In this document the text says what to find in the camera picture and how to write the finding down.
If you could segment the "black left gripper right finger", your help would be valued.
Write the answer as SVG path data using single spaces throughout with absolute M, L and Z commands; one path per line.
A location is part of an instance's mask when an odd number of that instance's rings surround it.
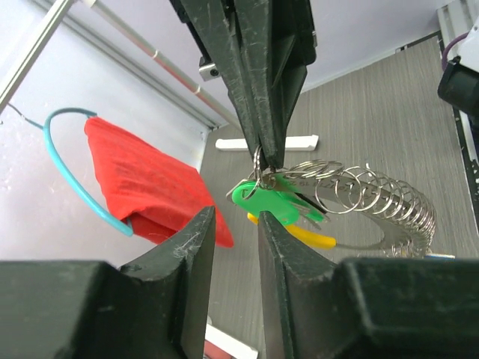
M 477 260 L 333 263 L 270 213 L 258 224 L 268 358 L 476 358 Z

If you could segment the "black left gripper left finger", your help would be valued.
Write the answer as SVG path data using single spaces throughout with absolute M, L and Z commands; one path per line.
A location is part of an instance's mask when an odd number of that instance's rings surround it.
M 1 263 L 3 358 L 201 358 L 216 214 L 115 268 L 103 261 Z

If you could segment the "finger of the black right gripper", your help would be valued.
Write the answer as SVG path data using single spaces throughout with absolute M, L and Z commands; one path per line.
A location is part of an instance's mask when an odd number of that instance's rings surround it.
M 240 123 L 250 150 L 262 148 L 262 167 L 284 164 L 287 127 L 315 62 L 315 27 L 309 1 L 236 1 L 245 82 Z
M 189 28 L 201 54 L 209 58 L 228 89 L 250 154 L 267 163 L 260 137 L 260 111 L 247 66 L 235 1 L 172 1 L 180 21 Z

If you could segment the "yellow handled metal keyring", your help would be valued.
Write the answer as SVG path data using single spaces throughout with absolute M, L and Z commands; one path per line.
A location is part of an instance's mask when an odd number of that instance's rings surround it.
M 364 251 L 380 251 L 388 257 L 453 259 L 451 254 L 432 252 L 436 211 L 423 193 L 405 181 L 370 168 L 321 159 L 283 169 L 262 165 L 262 149 L 257 148 L 254 187 L 286 195 L 302 214 L 314 209 L 323 217 L 359 213 L 369 218 L 383 238 L 363 246 Z

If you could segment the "green tagged single key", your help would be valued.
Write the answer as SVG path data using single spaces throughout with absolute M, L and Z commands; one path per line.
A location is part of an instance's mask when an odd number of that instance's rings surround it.
M 243 179 L 227 193 L 227 199 L 259 217 L 261 212 L 272 213 L 283 225 L 295 224 L 301 217 L 321 222 L 325 215 L 297 194 L 255 187 L 254 180 Z

